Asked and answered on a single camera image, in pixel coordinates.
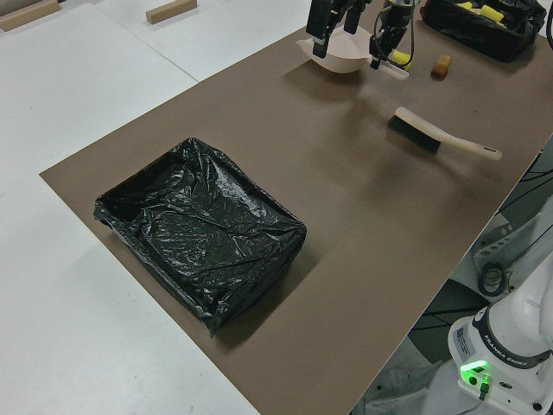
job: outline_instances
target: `wooden brush handle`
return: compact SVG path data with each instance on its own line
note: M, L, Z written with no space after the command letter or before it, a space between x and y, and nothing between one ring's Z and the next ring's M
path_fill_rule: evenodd
M482 144L473 143L472 141L452 136L402 106L396 110L396 116L401 118L407 124L417 128L420 132L423 132L427 136L432 137L444 144L453 145L459 149L470 151L478 156L483 156L495 161L500 160L503 156L501 151L493 149L492 147L487 147Z

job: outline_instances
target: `brush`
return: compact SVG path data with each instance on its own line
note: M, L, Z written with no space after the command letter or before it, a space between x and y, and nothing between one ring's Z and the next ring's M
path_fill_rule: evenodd
M436 153L444 143L495 161L503 156L501 151L492 147L452 136L402 106L396 110L388 126L431 153Z

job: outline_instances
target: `black trash bag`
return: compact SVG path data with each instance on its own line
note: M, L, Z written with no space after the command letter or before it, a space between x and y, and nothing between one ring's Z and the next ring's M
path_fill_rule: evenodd
M534 43L547 14L537 0L472 1L475 9L487 5L502 13L502 27L457 5L465 2L427 0L421 16L431 28L503 62L514 60Z
M307 233L228 156L196 138L101 195L94 217L212 336L288 270Z

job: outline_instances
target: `crumpled plastic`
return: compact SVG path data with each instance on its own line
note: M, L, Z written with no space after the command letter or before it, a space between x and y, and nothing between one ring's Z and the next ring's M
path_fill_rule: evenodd
M427 0L421 16L431 28L503 62L513 61L534 43L547 14L537 0L471 2L474 9L487 5L502 13L502 27L457 5L465 1Z
M228 156L196 138L101 195L94 217L211 336L289 269L307 233Z

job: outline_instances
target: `brown table surface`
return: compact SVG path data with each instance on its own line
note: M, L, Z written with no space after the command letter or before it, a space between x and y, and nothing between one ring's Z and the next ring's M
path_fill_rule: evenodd
M347 414L553 131L544 39L502 64L415 29L405 82L368 66L328 73L295 45L300 30L42 173L263 415ZM429 76L440 54L453 56L444 81ZM425 153L387 129L401 105L504 158ZM223 150L308 227L289 275L213 339L92 218L98 195L187 137Z

